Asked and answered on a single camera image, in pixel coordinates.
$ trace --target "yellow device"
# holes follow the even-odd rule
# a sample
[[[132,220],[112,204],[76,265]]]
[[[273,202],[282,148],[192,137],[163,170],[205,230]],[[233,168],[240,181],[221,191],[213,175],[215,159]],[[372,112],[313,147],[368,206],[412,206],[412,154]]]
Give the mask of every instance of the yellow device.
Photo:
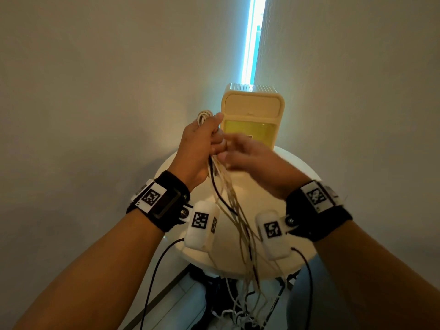
[[[273,87],[229,83],[221,101],[225,133],[245,133],[271,149],[284,112],[284,99]]]

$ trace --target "hand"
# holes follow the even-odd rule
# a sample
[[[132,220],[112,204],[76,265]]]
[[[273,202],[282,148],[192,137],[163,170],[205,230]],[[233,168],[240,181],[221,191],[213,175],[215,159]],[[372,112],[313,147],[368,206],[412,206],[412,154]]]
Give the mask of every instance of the hand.
[[[207,118],[199,127],[197,121],[184,129],[179,149],[168,171],[186,184],[190,192],[208,177],[208,157],[226,149],[223,131],[218,127],[223,114]]]
[[[245,171],[265,190],[285,200],[311,179],[263,143],[240,133],[224,134],[227,150],[217,155],[230,171]]]

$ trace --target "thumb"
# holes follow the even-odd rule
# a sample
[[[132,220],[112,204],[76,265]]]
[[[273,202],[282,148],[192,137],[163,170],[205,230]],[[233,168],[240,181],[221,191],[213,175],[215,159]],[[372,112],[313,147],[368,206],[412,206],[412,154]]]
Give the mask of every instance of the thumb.
[[[239,151],[223,152],[217,155],[217,159],[223,165],[230,165],[232,168],[239,168],[247,171],[251,164],[249,155],[240,153]]]
[[[223,114],[219,112],[215,116],[207,118],[200,126],[199,130],[200,132],[206,133],[207,135],[211,135],[218,129],[222,120]]]

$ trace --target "left hand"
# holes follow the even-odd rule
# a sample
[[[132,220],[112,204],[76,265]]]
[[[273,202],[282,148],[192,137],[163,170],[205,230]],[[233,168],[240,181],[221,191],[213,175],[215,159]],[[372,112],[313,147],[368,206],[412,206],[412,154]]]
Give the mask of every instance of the left hand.
[[[207,118],[199,127],[197,120],[184,129],[179,149],[168,171],[186,184],[190,192],[208,176],[208,157],[226,149],[223,131],[218,127],[223,114]]]

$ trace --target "yellow panel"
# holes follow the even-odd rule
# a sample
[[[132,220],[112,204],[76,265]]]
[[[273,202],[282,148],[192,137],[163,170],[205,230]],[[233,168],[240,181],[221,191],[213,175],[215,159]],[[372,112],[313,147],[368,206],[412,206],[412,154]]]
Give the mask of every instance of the yellow panel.
[[[246,135],[251,135],[252,139],[261,141],[268,147],[272,146],[275,130],[275,124],[264,124],[251,121],[225,121],[223,127],[225,133],[244,133]]]

